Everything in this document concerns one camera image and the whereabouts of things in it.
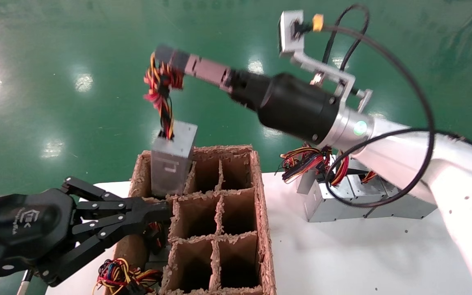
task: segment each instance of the colorful wires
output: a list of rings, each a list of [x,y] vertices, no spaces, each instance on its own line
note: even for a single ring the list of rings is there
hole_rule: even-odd
[[[345,157],[341,161],[340,166],[336,170],[335,178],[331,181],[332,186],[337,186],[341,181],[347,176],[347,169],[349,168],[349,157]]]
[[[369,180],[373,179],[376,176],[376,172],[374,171],[369,171],[367,175],[362,179],[362,183],[368,183]]]
[[[159,270],[150,269],[142,272],[139,268],[129,269],[129,263],[123,258],[105,260],[98,272],[98,281],[94,285],[92,294],[98,284],[108,288],[111,295],[118,294],[131,284],[142,287],[147,293],[152,293],[154,292],[152,286],[161,283],[163,277],[163,273]]]
[[[143,81],[148,84],[148,93],[143,97],[150,101],[159,112],[161,132],[160,137],[172,140],[174,137],[174,117],[172,115],[172,101],[169,97],[170,88],[183,89],[183,73],[172,69],[169,65],[159,62],[156,67],[155,54],[150,56],[148,67]]]
[[[308,172],[312,168],[316,168],[316,173],[325,174],[329,169],[333,149],[330,146],[325,146],[322,150],[311,147],[304,143],[303,147],[292,150],[288,153],[281,154],[283,158],[278,170],[283,169],[285,173],[281,175],[285,183],[291,183],[296,178]],[[331,176],[331,186],[337,186],[347,176],[349,169],[349,157],[344,158],[339,164],[336,174]],[[367,183],[376,176],[376,173],[370,171],[363,179],[362,183]]]

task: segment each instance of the black wire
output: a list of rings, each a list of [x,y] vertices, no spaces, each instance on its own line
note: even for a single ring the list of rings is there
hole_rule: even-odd
[[[353,4],[353,5],[349,6],[347,9],[345,9],[341,13],[341,15],[338,17],[338,19],[336,20],[335,26],[336,27],[339,26],[340,22],[341,22],[341,19],[349,11],[354,10],[354,9],[359,9],[359,10],[363,11],[365,19],[363,21],[363,28],[360,32],[361,32],[362,35],[365,35],[365,32],[367,32],[367,27],[369,26],[369,21],[370,21],[371,18],[370,18],[370,15],[369,15],[369,9],[367,9],[367,7],[365,7],[364,5],[361,5],[361,4]],[[325,52],[324,52],[324,57],[322,58],[322,62],[324,62],[326,64],[329,62],[329,56],[331,54],[331,49],[333,47],[335,37],[336,37],[336,31],[331,34],[331,37],[329,38],[329,41],[327,42],[327,45],[325,47]],[[354,52],[354,50],[356,49],[358,44],[360,44],[360,39],[356,39],[356,41],[354,41],[354,43],[351,45],[351,47],[349,47],[349,50],[347,50],[347,53],[345,54],[345,56],[343,56],[343,61],[341,62],[341,65],[340,65],[340,71],[343,71],[345,69],[345,65],[347,64],[347,61],[349,61],[349,58],[351,58],[352,53]]]
[[[329,182],[326,182],[326,187],[329,190],[329,193],[336,198],[336,200],[339,200],[341,203],[344,203],[349,206],[353,207],[359,207],[359,208],[372,208],[372,207],[377,207],[381,205],[385,205],[391,202],[394,202],[395,200],[398,200],[399,198],[405,196],[408,194],[414,186],[420,181],[422,176],[425,173],[425,170],[427,170],[427,166],[429,166],[429,163],[431,162],[431,158],[433,156],[433,150],[434,150],[434,139],[435,139],[435,125],[434,125],[434,118],[433,118],[433,111],[431,110],[431,106],[427,102],[427,99],[425,97],[425,93],[420,88],[418,85],[418,82],[416,79],[414,79],[413,75],[410,73],[410,71],[403,65],[403,63],[388,49],[380,45],[378,42],[374,41],[373,39],[362,35],[360,32],[357,32],[355,30],[352,30],[350,28],[345,28],[345,27],[324,27],[324,31],[328,32],[339,32],[342,34],[347,34],[349,36],[352,36],[354,38],[359,39],[360,41],[363,41],[370,47],[372,47],[374,50],[376,50],[380,55],[384,56],[393,66],[395,66],[396,69],[401,73],[401,75],[404,76],[404,78],[408,81],[410,84],[411,88],[413,91],[416,93],[418,96],[418,99],[420,100],[420,103],[422,104],[422,107],[425,112],[425,118],[427,120],[427,131],[429,132],[429,140],[428,140],[428,146],[427,146],[427,151],[425,153],[425,159],[422,163],[422,166],[420,166],[420,169],[418,169],[418,172],[416,176],[412,179],[412,181],[400,192],[396,193],[394,196],[387,198],[385,200],[381,200],[378,202],[372,202],[372,203],[351,203],[349,201],[346,201],[339,196],[337,196],[335,193],[333,193],[330,189]],[[375,142],[377,140],[381,140],[382,138],[386,138],[388,136],[393,136],[397,134],[403,134],[403,133],[408,133],[408,132],[414,132],[412,131],[413,128],[411,129],[405,129],[405,130],[399,130],[399,131],[393,131],[389,132],[386,134],[382,134],[380,136],[376,136],[374,138],[371,138],[365,142],[362,142],[360,144],[357,144],[353,146],[352,148],[348,149],[346,152],[344,152],[342,155],[336,158],[335,162],[329,167],[327,170],[327,173],[325,174],[325,179],[329,179],[329,173],[330,171],[345,157],[347,157],[349,154],[353,153],[354,151],[363,148],[364,146],[368,145],[369,143]]]
[[[395,135],[398,135],[398,134],[404,134],[404,133],[411,133],[411,132],[423,132],[423,131],[429,131],[428,128],[409,128],[409,129],[402,129],[402,130],[397,130],[397,131],[392,131],[392,132],[389,132],[389,133],[384,133],[382,134],[381,136],[377,136],[375,138],[371,138],[370,140],[367,140],[366,142],[363,142],[361,144],[357,144],[356,146],[353,146],[352,148],[348,149],[345,153],[343,153],[342,155],[340,155],[339,157],[336,158],[336,161],[338,161],[339,159],[345,159],[345,157],[347,157],[349,154],[353,153],[355,150],[357,149],[360,149],[364,146],[366,146],[367,144],[369,143],[373,143],[377,140],[380,140],[382,138],[387,138],[389,136],[395,136]],[[451,136],[452,138],[454,139],[457,139],[457,140],[460,140],[462,142],[465,142],[469,145],[472,145],[472,140],[468,139],[468,138],[465,138],[463,136],[459,136],[457,135],[456,133],[453,133],[453,132],[449,132],[449,131],[441,131],[441,130],[437,130],[436,131],[437,134],[442,134],[442,135],[445,135],[445,136]],[[329,167],[329,170],[332,170],[334,169],[334,167],[336,167],[337,164],[336,162],[334,162],[330,167]],[[355,203],[350,203],[349,201],[346,201],[345,199],[343,198],[340,198],[339,196],[336,196],[329,188],[329,184],[326,184],[326,187],[327,189],[329,190],[330,194],[336,198],[337,200],[339,200],[341,203],[344,203],[346,205],[349,205],[349,206],[354,206],[354,207],[360,207],[360,208],[371,208],[371,207],[378,207],[378,206],[382,206],[382,205],[386,205],[388,203],[392,203],[394,202],[395,200],[398,200],[399,198],[401,198],[401,196],[397,196],[398,194],[396,194],[395,196],[392,196],[392,197],[389,197],[385,200],[381,200],[381,201],[378,201],[378,202],[372,202],[372,203],[359,203],[359,204],[355,204]]]

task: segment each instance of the white table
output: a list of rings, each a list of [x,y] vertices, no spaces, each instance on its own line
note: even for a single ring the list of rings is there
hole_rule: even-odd
[[[308,223],[292,184],[273,173],[263,182],[278,295],[472,295],[472,278],[438,211],[423,220]],[[129,184],[97,186],[126,197]],[[112,254],[108,249],[46,295],[89,295]]]

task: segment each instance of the cardboard box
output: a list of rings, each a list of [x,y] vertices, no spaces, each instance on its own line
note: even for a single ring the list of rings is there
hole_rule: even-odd
[[[150,196],[149,151],[137,158],[133,196],[159,202]],[[166,201],[174,217],[160,294],[276,294],[260,160],[250,145],[195,148],[184,194]],[[114,257],[144,267],[147,252],[129,236]]]

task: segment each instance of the green indicator light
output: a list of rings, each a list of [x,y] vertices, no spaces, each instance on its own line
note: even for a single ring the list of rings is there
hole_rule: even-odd
[[[366,131],[367,131],[367,123],[365,123],[365,121],[358,121],[354,125],[354,129],[352,130],[352,132],[354,132],[354,134],[357,136],[363,136]]]

